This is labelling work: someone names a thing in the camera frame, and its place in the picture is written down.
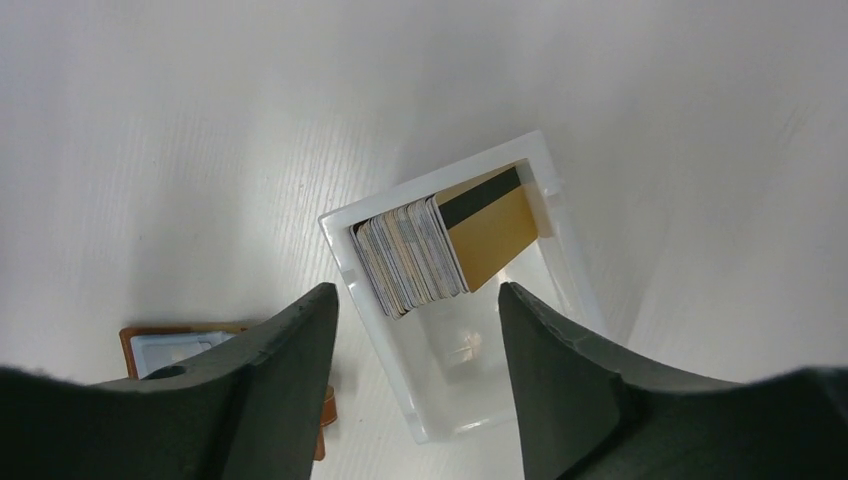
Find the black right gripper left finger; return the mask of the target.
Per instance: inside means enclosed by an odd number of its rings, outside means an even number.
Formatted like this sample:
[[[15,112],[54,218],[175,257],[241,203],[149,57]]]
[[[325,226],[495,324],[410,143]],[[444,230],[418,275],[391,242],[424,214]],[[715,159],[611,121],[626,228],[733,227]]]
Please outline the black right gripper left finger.
[[[274,317],[142,379],[1,371],[5,479],[307,479],[339,314],[322,283]]]

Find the brown leather card holder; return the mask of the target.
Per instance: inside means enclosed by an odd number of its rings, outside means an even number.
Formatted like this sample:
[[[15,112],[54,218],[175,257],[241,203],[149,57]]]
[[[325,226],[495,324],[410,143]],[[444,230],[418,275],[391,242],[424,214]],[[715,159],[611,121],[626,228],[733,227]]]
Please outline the brown leather card holder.
[[[210,473],[245,477],[309,470],[325,456],[323,429],[337,418],[329,384],[334,318],[253,327],[190,325],[125,328],[124,351],[145,383],[190,384],[189,413],[203,427],[181,428],[205,442]]]

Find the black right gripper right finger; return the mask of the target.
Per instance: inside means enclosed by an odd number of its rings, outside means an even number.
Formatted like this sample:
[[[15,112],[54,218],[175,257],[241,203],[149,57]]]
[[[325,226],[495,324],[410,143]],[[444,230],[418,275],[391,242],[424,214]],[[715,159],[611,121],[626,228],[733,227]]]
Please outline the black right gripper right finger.
[[[680,370],[515,282],[498,308],[528,479],[843,479],[847,371],[749,383]]]

